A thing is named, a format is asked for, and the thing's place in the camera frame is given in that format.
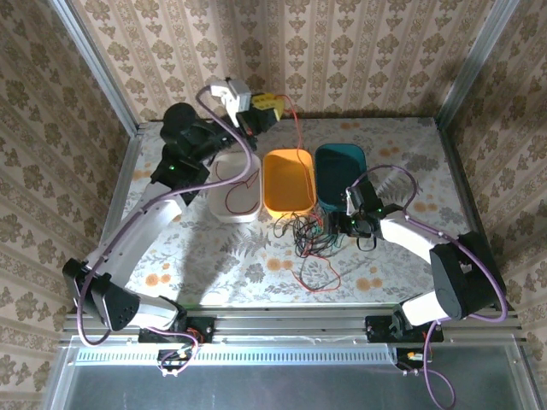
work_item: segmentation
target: patterned wallpaper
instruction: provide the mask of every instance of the patterned wallpaper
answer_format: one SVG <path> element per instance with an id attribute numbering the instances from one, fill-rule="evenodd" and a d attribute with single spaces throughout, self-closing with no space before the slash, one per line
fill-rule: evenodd
<path id="1" fill-rule="evenodd" d="M 547 387 L 547 2 L 521 0 L 450 127 Z"/>
<path id="2" fill-rule="evenodd" d="M 434 116 L 493 0 L 71 0 L 135 116 L 245 79 L 306 113 Z"/>
<path id="3" fill-rule="evenodd" d="M 127 135 L 47 2 L 0 1 L 0 44 L 0 408 L 38 408 Z"/>

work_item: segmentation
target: teal plastic container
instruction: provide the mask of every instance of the teal plastic container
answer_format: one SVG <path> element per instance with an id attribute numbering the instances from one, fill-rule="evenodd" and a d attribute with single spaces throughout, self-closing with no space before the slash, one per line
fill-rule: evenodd
<path id="1" fill-rule="evenodd" d="M 326 212 L 345 211 L 345 189 L 367 170 L 365 153 L 352 143 L 326 143 L 315 151 L 317 199 Z"/>

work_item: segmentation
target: table surface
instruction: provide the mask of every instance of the table surface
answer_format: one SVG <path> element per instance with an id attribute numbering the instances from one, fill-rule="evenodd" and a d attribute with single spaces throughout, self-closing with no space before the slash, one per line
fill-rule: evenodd
<path id="1" fill-rule="evenodd" d="M 146 128 L 124 216 L 161 159 L 161 127 L 152 123 Z M 322 144 L 349 143 L 363 148 L 368 167 L 406 167 L 419 184 L 410 213 L 447 231 L 468 230 L 432 119 L 302 120 L 302 128 L 304 148 L 312 154 Z M 262 158 L 270 150 L 296 144 L 294 121 L 282 120 L 259 137 L 256 154 Z M 370 179 L 384 204 L 403 204 L 411 192 L 410 182 L 397 171 L 379 170 Z M 326 262 L 295 256 L 292 235 L 274 237 L 274 220 L 265 208 L 254 222 L 223 224 L 209 212 L 206 195 L 201 192 L 150 246 L 129 289 L 185 305 L 238 307 L 400 302 L 432 290 L 430 267 L 406 249 L 379 241 L 375 251 L 363 253 L 355 239 L 345 237 L 341 248 L 329 256 L 342 276 L 341 286 L 331 292 L 308 292 L 291 270 L 303 269 L 310 286 L 321 286 L 334 280 Z"/>

